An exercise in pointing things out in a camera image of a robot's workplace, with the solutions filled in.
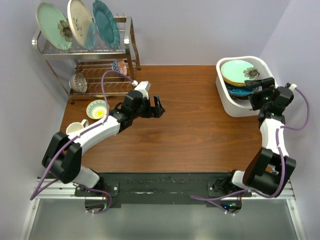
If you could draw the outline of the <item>black rimmed cream plate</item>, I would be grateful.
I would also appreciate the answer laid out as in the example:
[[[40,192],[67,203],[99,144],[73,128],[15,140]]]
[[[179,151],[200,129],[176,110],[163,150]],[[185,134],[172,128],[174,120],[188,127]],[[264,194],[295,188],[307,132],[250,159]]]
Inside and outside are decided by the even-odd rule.
[[[231,99],[234,101],[248,101],[248,96],[236,96],[236,95],[230,95]]]

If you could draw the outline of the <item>orange dotted plate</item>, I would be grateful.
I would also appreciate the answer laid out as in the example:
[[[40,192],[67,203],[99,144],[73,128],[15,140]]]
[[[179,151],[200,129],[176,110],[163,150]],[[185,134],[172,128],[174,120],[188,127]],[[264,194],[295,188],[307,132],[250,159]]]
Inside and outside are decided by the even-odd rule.
[[[235,87],[246,87],[247,85],[244,82],[238,83],[238,82],[233,82],[230,81],[229,79],[223,77],[223,80],[225,83],[231,85],[231,86],[235,86]]]

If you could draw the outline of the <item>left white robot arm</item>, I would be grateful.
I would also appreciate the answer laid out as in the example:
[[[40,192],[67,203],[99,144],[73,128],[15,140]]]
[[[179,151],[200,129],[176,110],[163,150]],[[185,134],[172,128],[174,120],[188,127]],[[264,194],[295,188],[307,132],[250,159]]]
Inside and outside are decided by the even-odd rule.
[[[123,102],[99,121],[74,134],[55,133],[42,159],[46,172],[64,184],[83,185],[92,196],[99,196],[104,184],[98,173],[82,165],[83,154],[106,138],[121,133],[137,118],[160,118],[165,109],[158,95],[154,95],[153,99],[154,106],[141,91],[132,90]]]

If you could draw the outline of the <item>white plate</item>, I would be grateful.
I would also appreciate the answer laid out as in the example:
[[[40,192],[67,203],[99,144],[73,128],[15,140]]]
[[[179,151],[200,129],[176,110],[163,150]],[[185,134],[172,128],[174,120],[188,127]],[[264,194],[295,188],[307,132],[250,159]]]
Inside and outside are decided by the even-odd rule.
[[[235,83],[256,80],[260,75],[258,69],[245,60],[229,60],[221,66],[220,71],[222,77]]]

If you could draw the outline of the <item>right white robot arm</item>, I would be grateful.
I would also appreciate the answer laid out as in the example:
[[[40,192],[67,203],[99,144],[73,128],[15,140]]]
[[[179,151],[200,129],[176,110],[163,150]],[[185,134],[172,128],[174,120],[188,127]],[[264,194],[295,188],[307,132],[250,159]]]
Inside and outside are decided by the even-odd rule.
[[[265,198],[276,198],[284,189],[294,169],[296,160],[286,150],[283,115],[293,101],[294,93],[286,86],[276,86],[273,77],[245,81],[248,89],[260,87],[248,99],[253,110],[258,111],[257,119],[262,136],[262,147],[245,171],[233,170],[226,177],[216,180],[210,189],[223,190],[230,197],[238,192],[253,191]]]

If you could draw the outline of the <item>bright blue dotted plate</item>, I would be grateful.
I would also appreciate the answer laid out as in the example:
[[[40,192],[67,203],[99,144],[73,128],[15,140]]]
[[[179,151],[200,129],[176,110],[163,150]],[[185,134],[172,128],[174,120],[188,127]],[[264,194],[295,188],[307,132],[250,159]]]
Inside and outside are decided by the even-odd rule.
[[[253,89],[248,89],[247,87],[233,86],[233,85],[227,85],[226,89],[228,93],[234,97],[247,97],[254,92]]]

